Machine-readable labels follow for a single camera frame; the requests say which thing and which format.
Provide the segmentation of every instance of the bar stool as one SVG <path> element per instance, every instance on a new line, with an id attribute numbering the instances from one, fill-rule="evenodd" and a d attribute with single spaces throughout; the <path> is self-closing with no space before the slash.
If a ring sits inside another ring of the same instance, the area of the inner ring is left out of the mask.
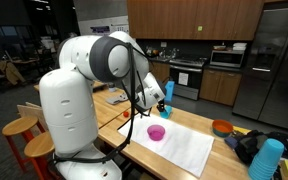
<path id="1" fill-rule="evenodd" d="M 7 142 L 11 146 L 12 152 L 15 155 L 15 158 L 23 172 L 26 171 L 24 163 L 28 162 L 29 159 L 21 158 L 21 155 L 15 146 L 12 136 L 21 134 L 25 141 L 28 143 L 34 138 L 30 131 L 30 128 L 35 125 L 38 126 L 41 132 L 45 132 L 43 126 L 40 124 L 37 117 L 21 117 L 7 124 L 2 130 L 2 134 L 6 137 Z"/>
<path id="2" fill-rule="evenodd" d="M 31 159 L 40 179 L 51 179 L 45 156 L 53 151 L 54 143 L 48 131 L 39 134 L 25 146 L 24 154 Z"/>

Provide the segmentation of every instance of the kitchen cabinet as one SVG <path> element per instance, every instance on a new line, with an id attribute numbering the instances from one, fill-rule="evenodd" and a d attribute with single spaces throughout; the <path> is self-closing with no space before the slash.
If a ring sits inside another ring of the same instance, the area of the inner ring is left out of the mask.
<path id="1" fill-rule="evenodd" d="M 233 106 L 241 77 L 238 73 L 204 70 L 200 98 Z"/>
<path id="2" fill-rule="evenodd" d="M 221 72 L 204 70 L 200 98 L 215 101 L 220 78 Z"/>
<path id="3" fill-rule="evenodd" d="M 196 0 L 128 0 L 130 35 L 147 39 L 192 39 Z"/>
<path id="4" fill-rule="evenodd" d="M 155 79 L 164 81 L 170 76 L 170 65 L 158 62 L 153 62 L 153 65 L 150 63 L 150 72 L 154 75 Z"/>
<path id="5" fill-rule="evenodd" d="M 198 0 L 194 39 L 212 39 L 219 0 Z"/>
<path id="6" fill-rule="evenodd" d="M 127 0 L 140 39 L 252 40 L 264 0 Z"/>
<path id="7" fill-rule="evenodd" d="M 271 2 L 283 2 L 288 0 L 264 0 L 265 3 L 271 3 Z"/>
<path id="8" fill-rule="evenodd" d="M 253 40 L 263 0 L 219 0 L 213 38 Z"/>

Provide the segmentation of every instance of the wooden countertop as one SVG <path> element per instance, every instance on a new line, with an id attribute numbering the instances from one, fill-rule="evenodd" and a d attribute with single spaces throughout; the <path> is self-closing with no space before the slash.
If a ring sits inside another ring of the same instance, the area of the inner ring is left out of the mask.
<path id="1" fill-rule="evenodd" d="M 101 86 L 103 83 L 94 82 L 94 87 Z M 34 89 L 39 91 L 39 86 L 35 85 Z M 120 102 L 115 105 L 111 105 L 106 102 L 106 99 L 109 97 L 119 96 L 124 91 L 121 89 L 116 89 L 115 92 L 110 92 L 107 87 L 104 87 L 103 90 L 98 90 L 93 93 L 93 100 L 95 104 L 95 111 L 97 117 L 97 125 L 98 128 L 102 128 L 105 124 L 112 121 L 118 115 L 128 110 L 131 107 L 131 103 L 129 101 Z"/>
<path id="2" fill-rule="evenodd" d="M 153 107 L 152 113 L 159 114 L 155 107 Z M 173 108 L 169 119 L 215 138 L 200 179 L 249 179 L 247 166 L 241 163 L 235 152 L 224 143 L 223 138 L 213 134 L 211 119 L 176 108 Z M 99 137 L 111 146 L 118 146 L 125 140 L 125 137 L 117 129 L 127 120 L 128 118 L 125 118 L 123 115 L 118 116 L 99 130 Z M 198 179 L 188 171 L 172 164 L 134 141 L 122 153 L 160 179 Z"/>

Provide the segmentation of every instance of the stove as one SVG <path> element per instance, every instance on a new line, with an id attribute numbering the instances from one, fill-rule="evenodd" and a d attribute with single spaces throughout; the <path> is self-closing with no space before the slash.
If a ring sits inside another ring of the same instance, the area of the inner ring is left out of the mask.
<path id="1" fill-rule="evenodd" d="M 202 81 L 202 68 L 208 59 L 185 55 L 169 61 L 170 77 L 175 82 L 174 94 L 198 100 Z"/>
<path id="2" fill-rule="evenodd" d="M 205 57 L 180 57 L 170 60 L 170 64 L 183 65 L 195 68 L 202 68 L 207 58 Z"/>

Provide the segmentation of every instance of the microwave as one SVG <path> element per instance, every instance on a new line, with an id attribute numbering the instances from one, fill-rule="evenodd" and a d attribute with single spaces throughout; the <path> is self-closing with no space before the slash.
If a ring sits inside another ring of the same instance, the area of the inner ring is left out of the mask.
<path id="1" fill-rule="evenodd" d="M 242 66 L 244 51 L 212 51 L 211 65 L 240 68 Z"/>

